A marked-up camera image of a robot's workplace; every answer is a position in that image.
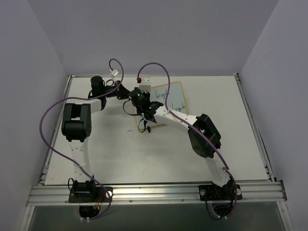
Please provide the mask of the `yellow framed whiteboard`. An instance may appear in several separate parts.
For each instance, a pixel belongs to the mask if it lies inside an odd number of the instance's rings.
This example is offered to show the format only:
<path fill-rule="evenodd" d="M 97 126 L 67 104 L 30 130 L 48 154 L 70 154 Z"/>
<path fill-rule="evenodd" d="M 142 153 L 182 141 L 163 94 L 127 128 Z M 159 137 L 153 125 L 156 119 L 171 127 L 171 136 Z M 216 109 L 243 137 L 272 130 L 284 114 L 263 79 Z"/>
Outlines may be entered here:
<path fill-rule="evenodd" d="M 159 106 L 167 104 L 170 110 L 177 113 L 178 116 L 185 116 L 188 113 L 187 104 L 184 96 L 182 83 L 179 81 L 172 82 L 170 84 L 164 84 L 151 87 L 150 93 L 143 93 L 144 96 L 151 102 L 159 102 Z M 173 115 L 169 115 L 166 109 L 157 109 L 154 114 L 156 122 L 146 120 L 142 115 L 139 115 L 139 119 L 143 122 L 142 128 L 147 129 L 164 125 L 165 122 L 171 120 L 177 120 Z"/>

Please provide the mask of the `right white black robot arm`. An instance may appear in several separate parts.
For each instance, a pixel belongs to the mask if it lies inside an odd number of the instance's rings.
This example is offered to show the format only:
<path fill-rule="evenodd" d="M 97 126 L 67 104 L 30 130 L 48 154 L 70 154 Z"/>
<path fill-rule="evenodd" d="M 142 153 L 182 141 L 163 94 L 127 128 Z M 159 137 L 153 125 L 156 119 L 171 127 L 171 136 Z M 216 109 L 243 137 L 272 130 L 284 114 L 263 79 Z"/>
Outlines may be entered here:
<path fill-rule="evenodd" d="M 137 115 L 146 121 L 164 124 L 188 134 L 193 151 L 202 157 L 208 166 L 212 183 L 215 185 L 215 196 L 223 199 L 231 193 L 230 186 L 235 185 L 235 180 L 218 151 L 221 148 L 221 135 L 208 115 L 188 115 L 168 108 L 163 103 L 152 102 L 139 88 L 131 91 L 128 97 L 136 108 Z"/>

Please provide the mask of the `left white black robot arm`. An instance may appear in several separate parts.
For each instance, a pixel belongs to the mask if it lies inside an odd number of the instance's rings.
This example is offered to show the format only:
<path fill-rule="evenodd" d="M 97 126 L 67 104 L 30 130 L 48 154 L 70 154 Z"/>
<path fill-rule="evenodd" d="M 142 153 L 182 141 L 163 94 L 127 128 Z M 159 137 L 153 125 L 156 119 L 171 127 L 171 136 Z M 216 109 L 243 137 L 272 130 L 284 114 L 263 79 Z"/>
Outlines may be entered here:
<path fill-rule="evenodd" d="M 101 76 L 94 76 L 90 79 L 90 83 L 91 91 L 87 101 L 82 104 L 65 104 L 61 127 L 61 132 L 70 146 L 74 163 L 72 192 L 79 193 L 86 202 L 96 198 L 98 189 L 88 153 L 88 140 L 92 130 L 91 115 L 105 108 L 107 98 L 116 97 L 124 100 L 129 94 L 129 90 L 119 81 L 114 80 L 109 86 Z"/>

